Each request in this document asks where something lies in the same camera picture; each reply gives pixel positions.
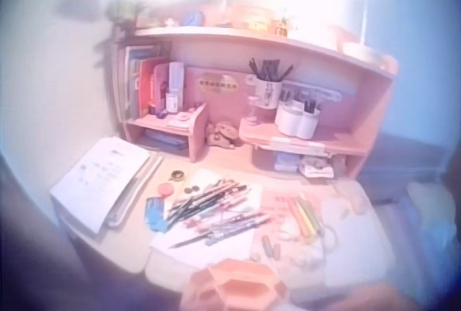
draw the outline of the pencil cup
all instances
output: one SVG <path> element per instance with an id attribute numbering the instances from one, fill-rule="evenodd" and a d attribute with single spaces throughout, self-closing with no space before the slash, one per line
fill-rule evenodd
<path id="1" fill-rule="evenodd" d="M 317 128 L 319 114 L 320 111 L 318 109 L 315 109 L 313 114 L 303 112 L 299 126 L 297 127 L 296 137 L 303 140 L 311 139 L 314 136 L 315 129 Z"/>
<path id="2" fill-rule="evenodd" d="M 282 92 L 282 82 L 269 82 L 257 79 L 255 82 L 256 96 L 259 101 L 259 108 L 276 109 L 279 104 L 280 93 Z"/>
<path id="3" fill-rule="evenodd" d="M 279 131 L 287 136 L 296 136 L 303 113 L 286 104 L 281 104 L 279 108 L 277 118 Z"/>
<path id="4" fill-rule="evenodd" d="M 279 101 L 279 105 L 277 106 L 277 112 L 275 114 L 275 125 L 276 126 L 279 126 L 280 124 L 280 118 L 282 118 L 282 112 L 283 112 L 283 109 L 282 109 L 282 106 L 284 106 L 285 103 L 284 102 L 281 102 Z"/>

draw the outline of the wooden shelf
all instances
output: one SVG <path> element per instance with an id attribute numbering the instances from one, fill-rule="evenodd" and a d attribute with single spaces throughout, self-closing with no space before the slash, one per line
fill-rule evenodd
<path id="1" fill-rule="evenodd" d="M 365 63 L 362 60 L 350 57 L 336 50 L 330 50 L 321 46 L 313 45 L 309 42 L 289 39 L 287 37 L 263 33 L 253 32 L 251 30 L 240 30 L 233 28 L 219 27 L 160 27 L 141 29 L 135 32 L 138 37 L 175 37 L 175 36 L 198 36 L 198 37 L 219 37 L 232 40 L 253 40 L 266 44 L 285 45 L 291 48 L 307 50 L 314 53 L 320 53 L 328 57 L 340 60 L 342 62 L 352 64 L 366 71 L 370 71 L 386 78 L 394 79 L 395 75 L 378 68 L 370 63 Z"/>
<path id="2" fill-rule="evenodd" d="M 168 121 L 173 118 L 174 118 L 173 114 L 168 114 L 165 119 L 159 119 L 155 115 L 148 114 L 144 118 L 139 118 L 136 120 L 128 120 L 127 123 L 130 125 L 144 127 L 146 129 L 158 130 L 158 131 L 172 133 L 172 134 L 180 135 L 180 136 L 192 135 L 191 130 L 181 130 L 176 127 L 168 126 Z"/>
<path id="3" fill-rule="evenodd" d="M 283 135 L 274 123 L 262 123 L 257 126 L 248 125 L 245 119 L 240 123 L 240 138 L 247 143 L 262 146 L 270 145 L 272 138 L 285 138 L 290 140 L 290 145 L 309 148 L 316 144 L 323 144 L 327 153 L 365 156 L 369 149 L 359 142 L 345 129 L 335 127 L 317 127 L 311 140 L 301 140 Z"/>

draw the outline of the pencil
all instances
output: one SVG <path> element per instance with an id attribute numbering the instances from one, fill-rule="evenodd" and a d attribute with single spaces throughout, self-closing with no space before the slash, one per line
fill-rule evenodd
<path id="1" fill-rule="evenodd" d="M 295 218 L 296 223 L 298 227 L 300 228 L 301 235 L 303 237 L 309 238 L 310 237 L 309 229 L 306 226 L 304 219 L 302 218 L 301 213 L 299 209 L 297 208 L 295 201 L 292 200 L 291 197 L 288 197 L 287 203 L 288 203 L 288 207 L 290 208 L 291 214 Z"/>
<path id="2" fill-rule="evenodd" d="M 315 212 L 314 212 L 312 205 L 303 198 L 299 198 L 298 201 L 301 204 L 301 207 L 303 208 L 304 213 L 309 218 L 310 223 L 312 224 L 315 232 L 318 234 L 322 234 L 322 227 L 320 226 L 320 223 L 317 220 L 317 217 L 315 216 Z"/>
<path id="3" fill-rule="evenodd" d="M 297 205 L 297 209 L 299 210 L 301 217 L 303 218 L 303 221 L 306 225 L 306 227 L 309 230 L 310 236 L 315 236 L 317 235 L 317 232 L 315 231 L 314 227 L 312 226 L 312 222 L 309 219 L 309 216 L 306 215 L 303 207 L 301 206 L 301 203 L 299 201 L 295 201 Z"/>

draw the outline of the desk organizer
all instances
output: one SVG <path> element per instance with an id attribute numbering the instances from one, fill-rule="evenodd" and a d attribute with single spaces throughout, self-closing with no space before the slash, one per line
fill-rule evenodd
<path id="1" fill-rule="evenodd" d="M 307 113 L 291 104 L 280 104 L 277 109 L 275 123 L 281 133 L 287 136 L 309 140 L 314 136 L 320 111 Z"/>
<path id="2" fill-rule="evenodd" d="M 191 276 L 179 309 L 266 311 L 288 296 L 268 266 L 226 259 Z"/>

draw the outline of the yellow pencil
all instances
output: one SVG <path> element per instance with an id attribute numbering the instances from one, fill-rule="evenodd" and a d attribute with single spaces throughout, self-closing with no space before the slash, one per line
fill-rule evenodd
<path id="1" fill-rule="evenodd" d="M 297 205 L 297 209 L 298 209 L 299 213 L 301 214 L 301 217 L 302 217 L 306 227 L 309 230 L 310 235 L 311 236 L 312 235 L 317 235 L 317 232 L 314 230 L 314 227 L 312 226 L 312 223 L 310 222 L 309 217 L 304 212 L 303 207 L 301 207 L 301 204 L 298 201 L 296 201 L 296 205 Z"/>

